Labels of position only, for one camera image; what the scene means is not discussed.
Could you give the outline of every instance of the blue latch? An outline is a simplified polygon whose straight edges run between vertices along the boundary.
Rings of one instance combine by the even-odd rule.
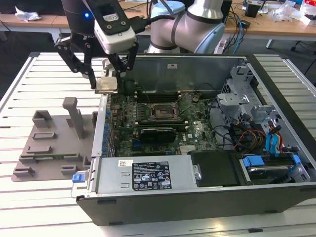
[[[293,160],[295,164],[301,163],[301,159],[298,157],[298,155],[293,155]]]
[[[247,156],[242,160],[243,160],[243,163],[246,167],[265,165],[261,156]]]
[[[84,183],[84,174],[74,174],[73,183]]]

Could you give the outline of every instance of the warning label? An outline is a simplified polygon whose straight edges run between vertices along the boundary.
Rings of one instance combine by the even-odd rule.
[[[133,190],[171,189],[169,163],[133,163]]]

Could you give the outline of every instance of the collaborative robot arm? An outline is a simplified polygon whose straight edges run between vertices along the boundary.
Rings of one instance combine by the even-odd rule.
[[[187,11],[175,1],[167,4],[177,14],[174,20],[152,24],[148,53],[175,53],[179,47],[194,53],[212,53],[223,36],[225,25],[221,11],[223,0],[195,0]],[[165,14],[163,6],[154,6],[152,15]]]

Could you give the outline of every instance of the paper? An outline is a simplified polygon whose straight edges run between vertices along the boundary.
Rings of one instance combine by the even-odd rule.
[[[39,14],[37,12],[25,12],[19,10],[17,7],[15,7],[16,10],[16,16],[22,21],[28,22],[28,21],[34,21],[41,19]]]

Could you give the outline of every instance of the metal grating table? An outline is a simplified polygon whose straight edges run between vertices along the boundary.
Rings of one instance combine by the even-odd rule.
[[[257,55],[258,61],[281,91],[305,127],[316,138],[316,88],[289,59],[278,55]],[[271,104],[262,86],[259,91]]]
[[[300,89],[306,81],[299,82],[299,72],[291,62],[277,56],[258,55],[265,69],[273,76],[287,98],[306,96],[307,89]],[[102,70],[101,59],[93,60],[96,76]],[[289,78],[293,82],[284,82]],[[103,237],[158,237],[158,236],[315,236],[316,199],[305,201],[281,214],[265,214],[212,218],[191,221],[135,224],[127,226],[98,227],[71,198],[71,180],[18,182],[11,181],[11,174],[33,126],[32,116],[37,109],[49,110],[52,115],[64,115],[65,96],[76,96],[82,114],[96,111],[100,95],[90,89],[88,80],[70,72],[56,53],[41,53],[29,57],[12,86],[0,102],[0,236],[103,236]],[[313,103],[298,103],[316,106]],[[299,110],[303,121],[314,121],[313,110]],[[259,228],[261,233],[249,233]]]

